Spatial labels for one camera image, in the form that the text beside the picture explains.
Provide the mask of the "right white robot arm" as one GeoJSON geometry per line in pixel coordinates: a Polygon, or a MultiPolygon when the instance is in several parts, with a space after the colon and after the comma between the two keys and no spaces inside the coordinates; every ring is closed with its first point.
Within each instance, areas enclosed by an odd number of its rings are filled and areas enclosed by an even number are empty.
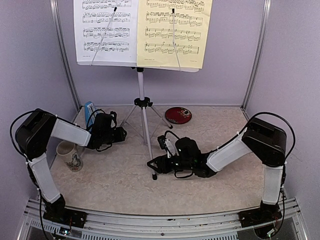
{"type": "Polygon", "coordinates": [[[157,174],[189,171],[189,176],[211,178],[228,165],[247,155],[255,156],[264,167],[264,183],[260,206],[256,218],[266,222],[280,212],[279,197],[284,193],[286,164],[289,155],[296,145],[296,135],[291,124],[282,116],[262,111],[254,114],[230,140],[203,153],[195,140],[189,137],[177,137],[171,143],[166,134],[157,139],[164,155],[147,162],[147,166],[157,174]],[[283,121],[292,134],[292,145],[287,149],[287,133],[284,129],[259,117],[272,116],[283,121]]]}

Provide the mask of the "silver tripod stand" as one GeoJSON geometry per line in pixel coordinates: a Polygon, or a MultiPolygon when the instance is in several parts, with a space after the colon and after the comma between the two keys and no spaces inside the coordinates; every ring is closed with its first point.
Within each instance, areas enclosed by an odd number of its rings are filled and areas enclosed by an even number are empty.
{"type": "Polygon", "coordinates": [[[151,145],[151,137],[153,134],[150,134],[149,131],[149,123],[148,123],[148,116],[147,116],[147,108],[151,108],[153,112],[160,118],[161,121],[165,123],[165,125],[171,130],[173,125],[169,123],[164,115],[156,109],[153,105],[153,102],[149,97],[145,95],[145,84],[144,84],[144,68],[143,67],[131,67],[132,70],[136,71],[137,73],[137,81],[138,81],[138,93],[139,97],[134,100],[133,106],[121,122],[120,126],[123,127],[124,125],[129,125],[134,131],[136,131],[142,138],[143,143],[147,145],[149,158],[152,160],[154,158],[152,145],[151,145]],[[142,126],[142,134],[140,134],[129,122],[129,118],[134,113],[135,109],[139,107],[141,113],[141,126],[142,126]]]}

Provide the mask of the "white sheet music page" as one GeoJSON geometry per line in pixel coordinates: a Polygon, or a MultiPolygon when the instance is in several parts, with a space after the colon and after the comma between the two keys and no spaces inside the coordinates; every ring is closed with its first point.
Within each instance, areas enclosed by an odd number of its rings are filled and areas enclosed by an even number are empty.
{"type": "Polygon", "coordinates": [[[77,64],[136,67],[138,8],[137,0],[75,0],[77,64]]]}

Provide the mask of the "yellowed sheet music page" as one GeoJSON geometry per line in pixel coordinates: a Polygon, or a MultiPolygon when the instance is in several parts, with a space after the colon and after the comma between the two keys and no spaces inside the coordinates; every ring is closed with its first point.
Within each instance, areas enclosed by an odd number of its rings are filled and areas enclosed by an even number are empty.
{"type": "Polygon", "coordinates": [[[212,5],[211,0],[140,0],[137,66],[202,69],[212,5]]]}

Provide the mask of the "cream dragon mug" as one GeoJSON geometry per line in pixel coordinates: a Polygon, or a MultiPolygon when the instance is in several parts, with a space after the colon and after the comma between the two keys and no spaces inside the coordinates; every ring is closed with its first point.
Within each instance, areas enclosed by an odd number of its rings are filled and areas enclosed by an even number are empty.
{"type": "Polygon", "coordinates": [[[56,147],[56,153],[70,171],[79,172],[83,168],[80,152],[75,143],[65,140],[61,141],[56,147]]]}

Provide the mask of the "red floral plate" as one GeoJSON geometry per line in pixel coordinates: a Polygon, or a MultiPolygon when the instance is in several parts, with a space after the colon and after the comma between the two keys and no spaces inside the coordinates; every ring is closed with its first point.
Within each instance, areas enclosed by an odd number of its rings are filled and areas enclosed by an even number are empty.
{"type": "Polygon", "coordinates": [[[176,125],[186,124],[192,119],[192,113],[184,107],[171,107],[165,111],[166,120],[176,125]]]}

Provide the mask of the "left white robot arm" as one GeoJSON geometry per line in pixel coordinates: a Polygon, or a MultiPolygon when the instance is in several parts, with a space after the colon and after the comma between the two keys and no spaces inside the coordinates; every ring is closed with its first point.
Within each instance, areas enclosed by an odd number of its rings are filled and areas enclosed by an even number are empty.
{"type": "Polygon", "coordinates": [[[127,131],[118,126],[117,113],[97,111],[92,124],[82,127],[46,110],[36,108],[18,116],[9,127],[9,136],[16,152],[26,162],[27,170],[39,190],[47,212],[63,223],[70,218],[66,201],[52,177],[48,157],[51,142],[62,141],[88,150],[103,152],[127,138],[127,131]]]}

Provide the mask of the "front aluminium rail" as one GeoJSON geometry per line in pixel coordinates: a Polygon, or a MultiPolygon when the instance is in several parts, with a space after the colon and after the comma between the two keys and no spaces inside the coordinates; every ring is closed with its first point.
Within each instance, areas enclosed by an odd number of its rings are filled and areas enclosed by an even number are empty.
{"type": "Polygon", "coordinates": [[[45,239],[56,235],[66,240],[244,240],[256,239],[256,232],[271,225],[265,222],[243,227],[239,210],[207,214],[137,215],[83,209],[87,214],[83,228],[68,227],[49,220],[40,220],[39,201],[29,199],[17,240],[45,239]]]}

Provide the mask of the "blue metronome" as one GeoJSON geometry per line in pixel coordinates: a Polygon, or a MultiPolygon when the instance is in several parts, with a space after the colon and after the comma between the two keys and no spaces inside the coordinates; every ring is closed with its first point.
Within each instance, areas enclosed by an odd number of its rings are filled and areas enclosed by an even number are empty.
{"type": "Polygon", "coordinates": [[[88,128],[95,122],[95,116],[97,108],[92,101],[88,101],[84,105],[84,117],[85,117],[85,124],[88,128]]]}

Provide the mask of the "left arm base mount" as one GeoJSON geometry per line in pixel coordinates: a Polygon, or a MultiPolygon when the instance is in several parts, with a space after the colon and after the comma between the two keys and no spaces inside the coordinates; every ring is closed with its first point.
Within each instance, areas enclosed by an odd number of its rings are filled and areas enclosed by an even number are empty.
{"type": "Polygon", "coordinates": [[[43,214],[45,220],[83,229],[87,219],[87,213],[84,211],[65,208],[62,213],[46,211],[43,214]]]}

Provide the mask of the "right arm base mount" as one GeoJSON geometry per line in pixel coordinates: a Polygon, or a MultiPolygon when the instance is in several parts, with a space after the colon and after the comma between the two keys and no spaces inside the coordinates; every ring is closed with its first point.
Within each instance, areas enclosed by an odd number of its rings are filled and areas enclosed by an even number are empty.
{"type": "Polygon", "coordinates": [[[282,218],[280,210],[262,210],[255,208],[251,210],[245,210],[238,213],[239,221],[242,228],[260,225],[268,222],[275,221],[282,218]]]}

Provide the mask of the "white perforated music stand desk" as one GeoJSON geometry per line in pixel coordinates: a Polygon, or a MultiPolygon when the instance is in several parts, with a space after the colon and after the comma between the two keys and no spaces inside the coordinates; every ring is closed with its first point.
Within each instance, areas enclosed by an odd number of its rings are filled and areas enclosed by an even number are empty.
{"type": "Polygon", "coordinates": [[[210,0],[75,0],[76,62],[197,72],[202,69],[210,0]]]}

